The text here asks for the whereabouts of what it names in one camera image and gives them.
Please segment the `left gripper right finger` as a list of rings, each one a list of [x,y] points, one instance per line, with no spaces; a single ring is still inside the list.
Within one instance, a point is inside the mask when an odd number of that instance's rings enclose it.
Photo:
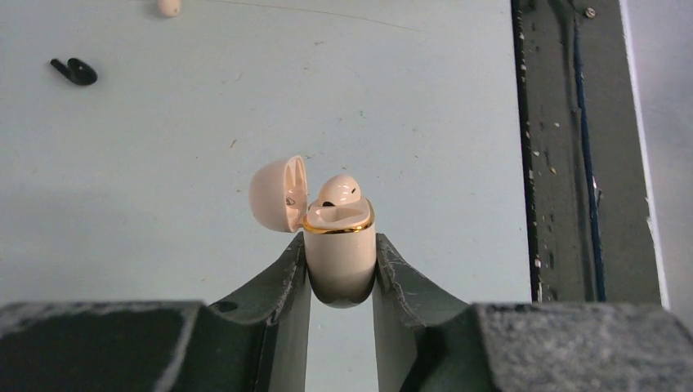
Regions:
[[[653,305],[468,304],[376,237],[381,391],[689,391],[692,335]]]

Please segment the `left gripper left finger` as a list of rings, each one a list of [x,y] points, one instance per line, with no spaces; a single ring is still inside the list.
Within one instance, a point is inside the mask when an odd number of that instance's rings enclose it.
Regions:
[[[302,391],[310,307],[302,234],[211,305],[9,304],[1,310],[1,388]]]

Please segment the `white earbud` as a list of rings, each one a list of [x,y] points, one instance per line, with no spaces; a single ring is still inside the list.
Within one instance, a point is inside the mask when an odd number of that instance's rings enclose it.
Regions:
[[[163,17],[173,18],[181,13],[182,0],[158,0],[156,4]]]
[[[333,176],[318,193],[316,202],[321,207],[337,207],[361,200],[361,190],[354,177],[347,174]]]

